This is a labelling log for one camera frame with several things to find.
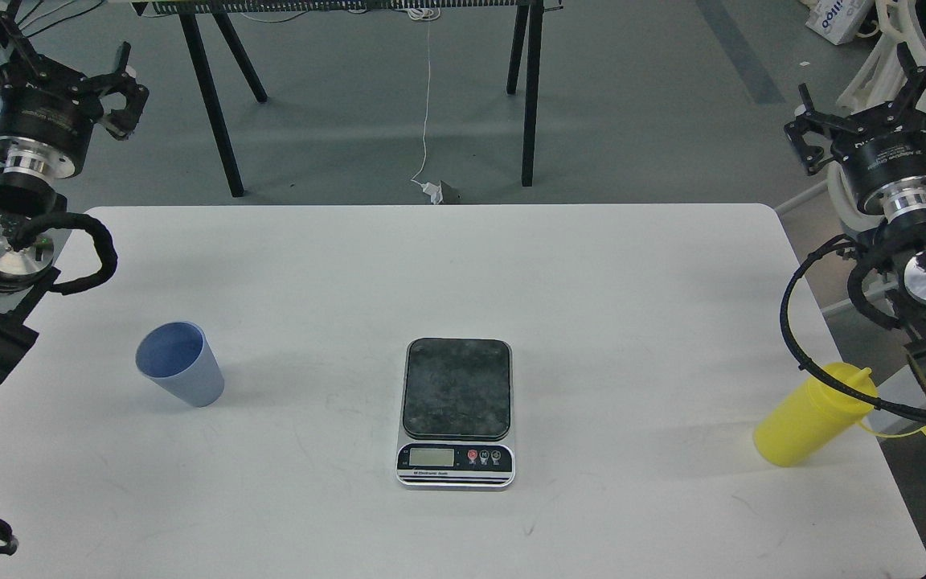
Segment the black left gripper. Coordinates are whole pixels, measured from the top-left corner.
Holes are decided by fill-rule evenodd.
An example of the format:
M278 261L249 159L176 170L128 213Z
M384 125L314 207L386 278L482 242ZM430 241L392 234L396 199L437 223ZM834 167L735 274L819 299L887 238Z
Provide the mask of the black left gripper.
M121 43L114 69L87 79L87 94L70 87L82 73L49 62L47 76L39 75L39 55L16 22L19 4L0 10L0 162L14 144L51 148L49 164L57 179L80 175L87 162L93 126L125 142L137 128L150 90L129 69L131 43ZM121 109L105 110L103 99L119 96Z

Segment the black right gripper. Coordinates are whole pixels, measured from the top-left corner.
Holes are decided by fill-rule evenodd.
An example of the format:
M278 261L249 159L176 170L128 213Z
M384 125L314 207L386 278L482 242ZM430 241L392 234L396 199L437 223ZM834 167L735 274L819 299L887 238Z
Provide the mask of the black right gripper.
M926 91L926 65L914 60L906 43L896 45L905 81L895 96L895 113L888 105L842 118L816 110L808 85L797 86L801 107L784 134L806 175L818 175L828 162L838 162L856 209L884 213L882 197L890 187L926 191L926 113L916 103Z

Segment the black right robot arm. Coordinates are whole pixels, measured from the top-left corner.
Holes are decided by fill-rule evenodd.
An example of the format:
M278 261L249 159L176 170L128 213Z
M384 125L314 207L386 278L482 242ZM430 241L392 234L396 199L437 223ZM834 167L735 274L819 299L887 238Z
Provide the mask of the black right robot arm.
M784 133L808 175L841 169L851 208L878 220L830 239L809 263L833 252L855 261L846 278L852 306L875 325L910 336L905 355L926 396L926 64L906 43L896 54L905 81L892 100L840 117L816 110L801 84L802 111ZM926 422L923 409L868 403Z

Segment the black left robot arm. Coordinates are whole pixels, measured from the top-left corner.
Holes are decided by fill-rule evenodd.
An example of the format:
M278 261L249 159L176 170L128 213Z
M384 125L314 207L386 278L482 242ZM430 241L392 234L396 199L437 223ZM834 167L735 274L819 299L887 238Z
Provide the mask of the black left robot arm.
M84 169L98 125L128 139L150 96L128 43L112 71L86 76L39 54L18 9L0 10L0 385L38 337L25 320L44 294L87 292L117 271L110 231L69 212L55 184Z

